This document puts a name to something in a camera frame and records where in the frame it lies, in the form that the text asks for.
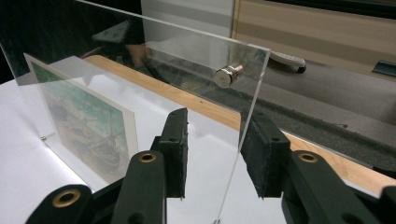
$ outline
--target wooden edge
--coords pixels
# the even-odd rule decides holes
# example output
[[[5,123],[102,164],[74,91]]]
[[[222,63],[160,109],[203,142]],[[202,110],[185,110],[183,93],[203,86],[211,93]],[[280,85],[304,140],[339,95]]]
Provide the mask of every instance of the wooden edge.
[[[202,115],[220,122],[239,132],[241,115],[231,109],[216,105],[193,94],[182,91],[176,87],[158,81],[153,77],[146,76],[122,64],[115,63],[100,55],[93,55],[84,59],[114,75],[122,77],[149,91],[155,92],[171,101],[184,105]]]
[[[367,189],[372,193],[379,195],[381,194],[382,188],[385,186],[396,186],[395,179],[381,175],[376,171],[338,156],[329,150],[323,149],[320,146],[307,142],[292,134],[285,133],[285,135],[291,142],[291,150],[307,150],[319,154],[341,178]]]
[[[231,38],[236,39],[236,32],[238,30],[238,18],[239,18],[239,8],[241,5],[241,0],[235,0],[233,2],[233,27],[231,30]]]
[[[203,114],[217,122],[220,122],[239,132],[241,116],[239,113],[222,106],[213,104],[195,95],[182,91],[178,88],[158,81],[155,78],[143,75],[122,64],[115,63],[99,55],[86,58],[85,61],[92,63],[114,75],[125,78],[136,85],[161,96],[184,105],[200,114]],[[338,156],[320,146],[300,139],[292,134],[285,133],[291,142],[291,150],[307,150],[319,154],[334,171],[343,179],[367,189],[375,194],[380,194],[385,186],[396,185],[396,180],[381,175],[373,170],[357,164],[356,162]]]

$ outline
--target silver standoff cap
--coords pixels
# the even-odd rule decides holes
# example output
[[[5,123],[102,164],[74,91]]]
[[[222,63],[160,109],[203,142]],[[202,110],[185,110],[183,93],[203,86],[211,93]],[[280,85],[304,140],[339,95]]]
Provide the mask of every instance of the silver standoff cap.
[[[222,88],[228,88],[236,81],[237,73],[242,70],[242,65],[225,66],[215,73],[215,82]]]

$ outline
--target metal standoff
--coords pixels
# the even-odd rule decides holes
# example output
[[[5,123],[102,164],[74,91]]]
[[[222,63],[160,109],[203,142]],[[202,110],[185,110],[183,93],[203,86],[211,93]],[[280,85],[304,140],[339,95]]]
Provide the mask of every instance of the metal standoff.
[[[238,72],[244,67],[242,65],[227,65],[215,73],[215,82],[222,88],[228,88],[236,81]]]
[[[306,162],[317,162],[318,158],[309,153],[301,153],[298,155],[298,158],[302,161]]]
[[[152,161],[155,161],[155,159],[157,159],[157,156],[155,156],[152,153],[146,153],[139,157],[139,160],[141,162],[152,162]]]
[[[81,193],[78,189],[67,189],[56,195],[52,201],[52,205],[58,208],[67,207],[75,203],[80,196]]]

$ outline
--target black plastic part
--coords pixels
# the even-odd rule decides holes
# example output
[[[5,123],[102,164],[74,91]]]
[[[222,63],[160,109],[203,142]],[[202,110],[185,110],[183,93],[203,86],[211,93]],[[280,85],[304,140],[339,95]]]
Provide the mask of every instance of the black plastic part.
[[[299,67],[299,68],[297,69],[297,73],[300,73],[300,74],[304,73],[305,71],[306,71],[306,66],[304,66],[304,67]]]
[[[375,65],[373,72],[390,77],[396,77],[396,63],[381,60]]]
[[[385,224],[394,223],[396,220],[396,186],[382,189],[378,200],[377,217]]]
[[[91,223],[93,218],[91,190],[83,185],[67,185],[49,194],[26,223]]]
[[[241,154],[259,197],[280,197],[280,168],[290,141],[262,112],[253,112]]]
[[[92,223],[110,223],[113,216],[114,207],[119,197],[123,178],[96,191],[93,194],[93,207],[95,216]]]
[[[184,198],[187,178],[188,130],[187,108],[168,115],[158,150],[166,166],[166,197]]]
[[[330,165],[310,151],[294,151],[284,179],[284,211],[301,204],[309,223],[379,223]],[[301,212],[285,213],[288,223],[303,223]]]
[[[315,7],[326,10],[353,13],[379,18],[396,19],[396,6],[389,1],[356,1],[356,0],[270,0],[302,7]]]
[[[163,154],[142,151],[131,158],[111,223],[166,223]]]
[[[390,178],[396,179],[396,171],[382,169],[377,166],[373,166],[373,170],[379,172],[382,175],[386,175],[389,176]]]

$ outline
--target white wall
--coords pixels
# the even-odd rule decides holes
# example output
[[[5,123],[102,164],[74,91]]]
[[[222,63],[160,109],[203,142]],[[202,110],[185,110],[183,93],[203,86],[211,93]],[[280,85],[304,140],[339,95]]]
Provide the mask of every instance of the white wall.
[[[229,37],[233,0],[144,0],[142,13],[154,19]]]

